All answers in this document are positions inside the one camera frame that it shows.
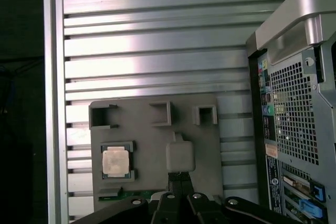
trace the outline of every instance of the dark background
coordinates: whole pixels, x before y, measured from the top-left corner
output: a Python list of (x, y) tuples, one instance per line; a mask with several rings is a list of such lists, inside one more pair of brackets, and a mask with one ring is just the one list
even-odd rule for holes
[[(4, 63), (5, 59), (42, 59), (43, 0), (0, 0), (0, 6), (0, 66), (13, 71), (30, 61)], [(7, 122), (19, 143), (33, 146), (33, 167), (21, 167), (33, 172), (33, 199), (29, 201), (34, 210), (30, 223), (47, 223), (44, 61), (14, 78), (13, 85), (15, 91), (7, 109)]]

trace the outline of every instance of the metal slatted wall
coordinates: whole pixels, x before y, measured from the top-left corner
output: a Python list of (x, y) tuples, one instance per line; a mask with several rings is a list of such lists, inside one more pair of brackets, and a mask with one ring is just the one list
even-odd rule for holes
[(216, 93), (224, 196), (258, 201), (244, 44), (282, 1), (63, 0), (64, 19), (56, 25), (57, 38), (64, 36), (57, 71), (58, 80), (64, 72), (65, 94), (58, 82), (58, 98), (66, 100), (65, 108), (58, 102), (58, 116), (66, 111), (66, 138), (59, 141), (62, 223), (67, 214), (74, 220), (93, 212), (88, 105), (99, 99)]

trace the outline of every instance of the aluminum frame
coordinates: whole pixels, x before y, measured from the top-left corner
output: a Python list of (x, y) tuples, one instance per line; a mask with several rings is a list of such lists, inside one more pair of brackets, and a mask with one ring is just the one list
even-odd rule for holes
[(44, 0), (48, 223), (68, 223), (63, 0)]

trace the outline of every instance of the computer tower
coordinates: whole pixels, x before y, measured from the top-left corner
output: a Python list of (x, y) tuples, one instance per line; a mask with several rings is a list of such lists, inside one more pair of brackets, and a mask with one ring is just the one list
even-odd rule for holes
[(246, 46), (260, 204), (336, 223), (336, 2), (285, 0)]

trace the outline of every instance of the port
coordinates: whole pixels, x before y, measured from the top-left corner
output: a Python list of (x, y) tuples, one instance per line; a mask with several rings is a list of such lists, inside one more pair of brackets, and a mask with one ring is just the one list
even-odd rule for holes
[(271, 94), (266, 94), (266, 102), (271, 102)]
[(264, 116), (264, 127), (268, 127), (268, 117)]
[(266, 95), (265, 94), (262, 94), (261, 95), (261, 105), (266, 105), (267, 102), (266, 102)]
[(301, 193), (310, 196), (310, 187), (299, 182), (296, 181), (288, 176), (283, 176), (282, 179), (284, 180), (284, 182), (286, 182), (288, 185), (290, 185), (291, 187), (295, 188), (296, 190), (300, 191)]
[(269, 139), (269, 128), (264, 129), (264, 138)]
[(310, 182), (310, 195), (317, 199), (319, 202), (326, 201), (326, 191), (323, 185), (311, 180)]

